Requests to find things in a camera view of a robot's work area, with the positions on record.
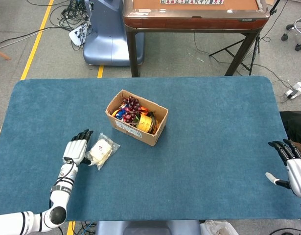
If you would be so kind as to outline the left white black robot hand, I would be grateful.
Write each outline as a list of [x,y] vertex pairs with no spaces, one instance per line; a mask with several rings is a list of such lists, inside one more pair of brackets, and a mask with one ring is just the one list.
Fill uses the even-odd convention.
[[63,162],[66,164],[80,164],[92,165],[92,161],[85,157],[87,150],[87,143],[91,138],[93,130],[86,129],[83,132],[74,136],[66,145]]

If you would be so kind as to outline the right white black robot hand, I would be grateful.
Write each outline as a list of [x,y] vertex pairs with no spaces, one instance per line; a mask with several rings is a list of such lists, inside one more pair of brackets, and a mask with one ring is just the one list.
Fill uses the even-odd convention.
[[288,181],[281,180],[266,172],[265,176],[274,185],[290,189],[299,198],[301,198],[301,152],[289,140],[272,141],[268,144],[273,147],[280,156],[286,167]]

